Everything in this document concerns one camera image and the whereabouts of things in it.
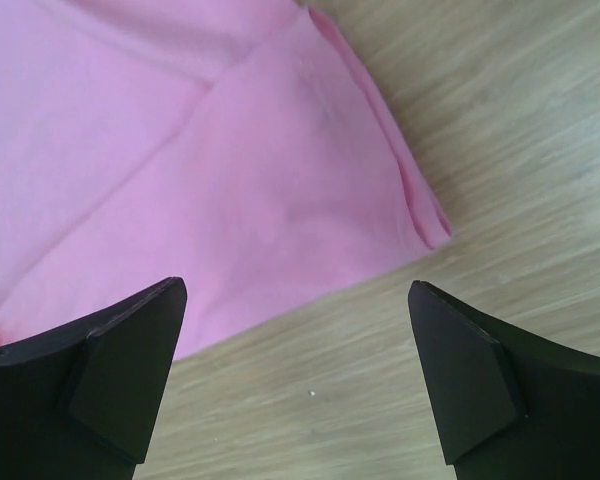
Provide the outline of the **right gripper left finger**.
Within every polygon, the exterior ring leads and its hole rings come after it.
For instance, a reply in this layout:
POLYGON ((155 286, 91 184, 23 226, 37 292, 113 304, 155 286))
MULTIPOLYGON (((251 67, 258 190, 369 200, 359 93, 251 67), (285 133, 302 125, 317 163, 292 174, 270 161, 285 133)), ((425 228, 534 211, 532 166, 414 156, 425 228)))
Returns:
POLYGON ((0 479, 130 479, 146 460, 187 302, 166 278, 0 346, 0 479))

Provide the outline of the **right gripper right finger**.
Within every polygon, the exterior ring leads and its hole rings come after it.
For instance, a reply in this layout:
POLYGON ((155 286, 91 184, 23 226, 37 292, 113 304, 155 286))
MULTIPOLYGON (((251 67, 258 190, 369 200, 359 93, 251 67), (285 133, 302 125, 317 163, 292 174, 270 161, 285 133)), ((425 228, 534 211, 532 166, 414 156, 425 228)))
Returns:
POLYGON ((600 479, 600 357, 412 283, 412 330, 459 479, 600 479))

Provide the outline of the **pink t-shirt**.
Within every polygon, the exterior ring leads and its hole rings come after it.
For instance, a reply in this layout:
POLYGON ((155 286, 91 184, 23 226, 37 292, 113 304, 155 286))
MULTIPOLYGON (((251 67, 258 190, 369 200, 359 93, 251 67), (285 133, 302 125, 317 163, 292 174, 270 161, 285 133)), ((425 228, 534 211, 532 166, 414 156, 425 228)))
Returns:
POLYGON ((0 1, 0 346, 177 276, 184 358, 451 235, 321 11, 0 1))

